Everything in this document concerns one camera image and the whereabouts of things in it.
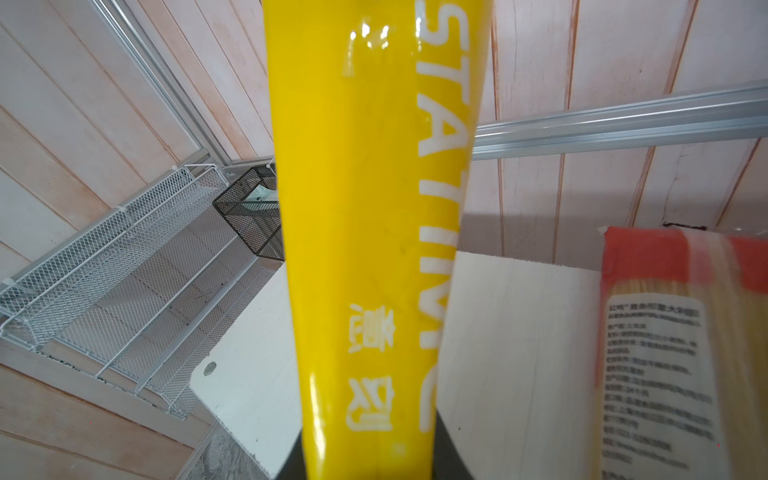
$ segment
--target white table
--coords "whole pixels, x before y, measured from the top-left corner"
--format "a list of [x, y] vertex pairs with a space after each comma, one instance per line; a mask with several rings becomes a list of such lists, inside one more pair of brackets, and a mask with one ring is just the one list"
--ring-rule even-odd
[[[588, 478], [599, 283], [590, 270], [457, 254], [438, 410], [478, 480]], [[272, 477], [301, 430], [287, 288], [282, 266], [190, 381]]]

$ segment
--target spaghetti package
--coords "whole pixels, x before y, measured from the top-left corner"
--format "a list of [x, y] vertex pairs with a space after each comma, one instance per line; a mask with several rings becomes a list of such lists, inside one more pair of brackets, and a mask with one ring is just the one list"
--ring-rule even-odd
[[594, 478], [768, 478], [768, 241], [608, 228]]
[[309, 478], [431, 478], [490, 0], [265, 0]]

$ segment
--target white label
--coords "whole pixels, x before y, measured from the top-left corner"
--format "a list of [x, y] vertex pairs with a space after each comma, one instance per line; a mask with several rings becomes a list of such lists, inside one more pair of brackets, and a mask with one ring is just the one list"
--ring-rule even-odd
[[601, 478], [729, 478], [704, 305], [631, 293], [606, 310]]

